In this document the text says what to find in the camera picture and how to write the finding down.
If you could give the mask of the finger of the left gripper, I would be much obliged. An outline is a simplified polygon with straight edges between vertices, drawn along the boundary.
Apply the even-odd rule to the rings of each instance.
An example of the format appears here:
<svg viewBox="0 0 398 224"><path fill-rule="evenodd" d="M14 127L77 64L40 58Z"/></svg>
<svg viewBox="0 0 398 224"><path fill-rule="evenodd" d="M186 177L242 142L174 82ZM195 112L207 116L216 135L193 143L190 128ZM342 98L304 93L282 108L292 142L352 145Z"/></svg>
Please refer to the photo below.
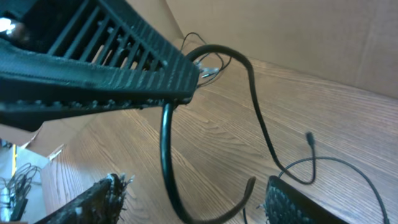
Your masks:
<svg viewBox="0 0 398 224"><path fill-rule="evenodd" d="M199 69L126 1L2 1L1 101L190 101Z"/></svg>
<svg viewBox="0 0 398 224"><path fill-rule="evenodd" d="M166 105L167 100L108 100L89 102L1 103L1 124L24 131L36 131L46 121L117 110L143 110Z"/></svg>

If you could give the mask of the black cable silver plugs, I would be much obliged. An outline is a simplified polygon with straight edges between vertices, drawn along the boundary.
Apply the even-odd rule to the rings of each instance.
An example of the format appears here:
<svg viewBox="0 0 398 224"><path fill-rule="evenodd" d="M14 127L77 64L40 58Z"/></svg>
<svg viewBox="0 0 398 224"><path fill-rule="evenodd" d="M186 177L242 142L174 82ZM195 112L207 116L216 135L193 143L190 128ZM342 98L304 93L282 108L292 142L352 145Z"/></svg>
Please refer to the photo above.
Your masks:
<svg viewBox="0 0 398 224"><path fill-rule="evenodd" d="M195 37L197 42L201 43L202 45L207 45L208 42L200 36L197 32L189 32L186 34L182 40L181 46L180 46L180 51L182 51L185 48L186 42L194 42L194 40L189 40L191 37ZM209 56L210 55L215 55L218 60L220 61L220 65L212 66L208 62ZM202 88L204 86L208 86L215 82L221 74L226 70L226 68L230 65L232 61L232 58L230 57L228 61L226 62L224 58L218 54L218 53L207 53L204 55L201 55L197 59L193 61L193 63L199 68L200 70L200 77L198 80L197 88Z"/></svg>

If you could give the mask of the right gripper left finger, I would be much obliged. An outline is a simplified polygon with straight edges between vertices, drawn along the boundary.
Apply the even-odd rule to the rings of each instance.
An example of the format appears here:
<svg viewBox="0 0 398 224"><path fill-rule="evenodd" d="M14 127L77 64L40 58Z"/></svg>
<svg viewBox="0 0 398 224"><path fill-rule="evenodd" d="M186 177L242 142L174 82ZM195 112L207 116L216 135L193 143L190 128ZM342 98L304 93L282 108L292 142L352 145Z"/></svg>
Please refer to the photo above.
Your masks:
<svg viewBox="0 0 398 224"><path fill-rule="evenodd" d="M134 177L109 174L36 224L116 224Z"/></svg>

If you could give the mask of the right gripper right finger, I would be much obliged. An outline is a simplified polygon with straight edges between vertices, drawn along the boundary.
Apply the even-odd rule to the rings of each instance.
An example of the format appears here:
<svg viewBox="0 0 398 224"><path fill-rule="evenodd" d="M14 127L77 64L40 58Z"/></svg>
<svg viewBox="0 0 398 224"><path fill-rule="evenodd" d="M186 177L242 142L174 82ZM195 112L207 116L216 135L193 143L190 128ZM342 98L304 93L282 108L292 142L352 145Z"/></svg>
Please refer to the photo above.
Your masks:
<svg viewBox="0 0 398 224"><path fill-rule="evenodd" d="M337 224L345 221L277 176L270 176L264 201L270 224Z"/></svg>

